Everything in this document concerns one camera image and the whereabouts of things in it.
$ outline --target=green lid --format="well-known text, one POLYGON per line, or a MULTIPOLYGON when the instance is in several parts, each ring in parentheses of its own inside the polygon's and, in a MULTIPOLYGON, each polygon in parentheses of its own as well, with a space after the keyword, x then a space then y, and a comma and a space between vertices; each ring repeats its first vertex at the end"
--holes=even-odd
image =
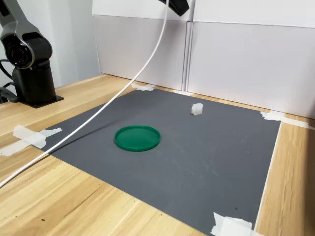
POLYGON ((118 130, 115 143, 127 151, 147 151, 155 148, 161 140, 160 133, 149 126, 131 125, 118 130))

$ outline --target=white cube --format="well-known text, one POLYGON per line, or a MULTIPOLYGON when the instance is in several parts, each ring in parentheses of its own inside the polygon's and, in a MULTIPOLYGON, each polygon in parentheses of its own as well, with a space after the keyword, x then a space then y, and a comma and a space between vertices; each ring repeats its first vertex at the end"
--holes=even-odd
POLYGON ((193 104, 192 108, 191 108, 191 113, 195 116, 195 115, 199 115, 202 113, 202 109, 203 109, 203 104, 202 103, 196 103, 193 104))

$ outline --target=wooden table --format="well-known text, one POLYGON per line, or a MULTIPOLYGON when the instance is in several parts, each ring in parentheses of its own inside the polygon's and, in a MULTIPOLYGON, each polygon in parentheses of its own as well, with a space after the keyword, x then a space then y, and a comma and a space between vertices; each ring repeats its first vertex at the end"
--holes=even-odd
MULTIPOLYGON (((126 79, 103 75, 57 88, 57 94, 63 96, 64 100, 43 108, 33 109, 20 103, 0 105, 0 148, 18 140, 12 135, 16 125, 40 131, 107 102, 127 82, 126 79)), ((125 94, 133 90, 129 87, 125 94)), ((269 112, 217 98, 193 96, 269 112)), ((298 116, 286 116, 309 121, 298 116)), ((314 146, 315 131, 281 124, 256 224, 260 234, 315 235, 314 146)), ((27 147, 10 157, 0 156, 0 180, 41 153, 34 147, 27 147)), ((0 235, 147 236, 202 233, 48 156, 0 189, 0 235)))

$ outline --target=gray mat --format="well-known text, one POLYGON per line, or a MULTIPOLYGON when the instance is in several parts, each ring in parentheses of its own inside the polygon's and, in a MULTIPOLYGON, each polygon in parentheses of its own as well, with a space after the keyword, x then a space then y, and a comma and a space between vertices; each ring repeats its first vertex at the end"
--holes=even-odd
MULTIPOLYGON (((50 128, 47 150, 99 107, 50 128)), ((260 112, 189 96, 133 91, 118 98, 52 153, 210 234, 213 212, 255 224, 280 122, 260 112), (201 102, 203 114, 190 114, 201 102), (120 128, 149 125, 161 133, 153 150, 128 152, 114 144, 120 128)))

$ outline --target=white tape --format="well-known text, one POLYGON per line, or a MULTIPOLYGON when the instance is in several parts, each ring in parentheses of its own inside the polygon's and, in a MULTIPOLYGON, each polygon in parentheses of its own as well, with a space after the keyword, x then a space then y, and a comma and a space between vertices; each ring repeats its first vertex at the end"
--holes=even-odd
POLYGON ((21 140, 0 149, 0 156, 11 156, 14 153, 25 149, 30 145, 43 148, 46 145, 46 138, 61 132, 62 129, 44 129, 38 133, 29 130, 21 125, 17 125, 13 130, 13 135, 21 140))
POLYGON ((46 145, 46 136, 36 133, 24 126, 17 125, 13 130, 13 136, 23 140, 29 145, 34 145, 35 147, 41 149, 46 145))
POLYGON ((22 151, 27 148, 30 144, 23 140, 17 141, 9 146, 6 146, 0 150, 0 156, 10 156, 18 151, 22 151))
POLYGON ((178 93, 178 94, 181 94, 181 95, 186 95, 186 96, 191 96, 193 95, 194 93, 192 92, 185 92, 185 91, 178 91, 178 90, 173 90, 174 93, 178 93))
POLYGON ((264 117, 267 120, 280 120, 286 124, 292 124, 292 125, 306 128, 306 129, 315 130, 315 128, 311 127, 307 122, 284 117, 284 113, 282 112, 270 111, 269 113, 266 113, 266 112, 260 112, 260 113, 262 114, 262 117, 264 117))
POLYGON ((262 236, 252 230, 252 223, 242 219, 223 217, 213 212, 216 225, 212 228, 214 236, 262 236))
POLYGON ((142 85, 136 85, 136 84, 132 84, 131 85, 133 88, 137 88, 137 90, 141 90, 141 91, 153 91, 154 90, 154 87, 155 85, 145 85, 145 86, 142 86, 142 85))

